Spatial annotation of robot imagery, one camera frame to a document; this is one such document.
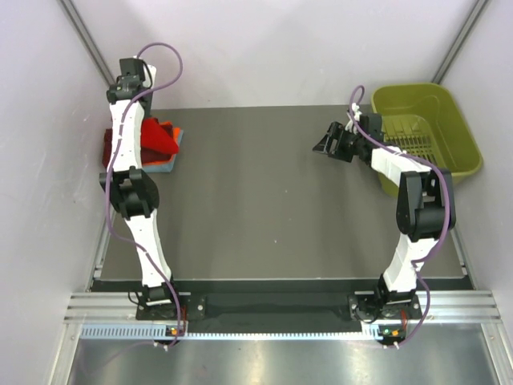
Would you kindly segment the red t shirt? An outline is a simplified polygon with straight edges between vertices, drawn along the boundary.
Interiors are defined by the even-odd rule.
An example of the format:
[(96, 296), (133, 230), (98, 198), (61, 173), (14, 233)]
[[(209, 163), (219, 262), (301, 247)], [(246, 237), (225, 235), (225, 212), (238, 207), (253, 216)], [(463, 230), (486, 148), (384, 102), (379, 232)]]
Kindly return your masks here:
[(173, 136), (173, 129), (178, 128), (170, 121), (160, 122), (157, 118), (145, 119), (141, 128), (141, 148), (151, 148), (157, 152), (177, 154), (180, 146)]

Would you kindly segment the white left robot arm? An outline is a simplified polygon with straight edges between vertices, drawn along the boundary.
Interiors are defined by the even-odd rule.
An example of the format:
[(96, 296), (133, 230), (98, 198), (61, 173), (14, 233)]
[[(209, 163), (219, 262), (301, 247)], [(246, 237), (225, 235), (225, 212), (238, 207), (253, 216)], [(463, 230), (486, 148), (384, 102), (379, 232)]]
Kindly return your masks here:
[(120, 75), (107, 89), (112, 120), (111, 156), (99, 183), (107, 196), (107, 208), (124, 219), (130, 236), (118, 235), (111, 220), (111, 234), (131, 244), (139, 259), (141, 287), (135, 291), (139, 320), (164, 320), (180, 316), (182, 300), (174, 292), (172, 271), (162, 250), (157, 213), (160, 195), (156, 183), (143, 170), (141, 133), (151, 105), (156, 69), (142, 59), (119, 61)]

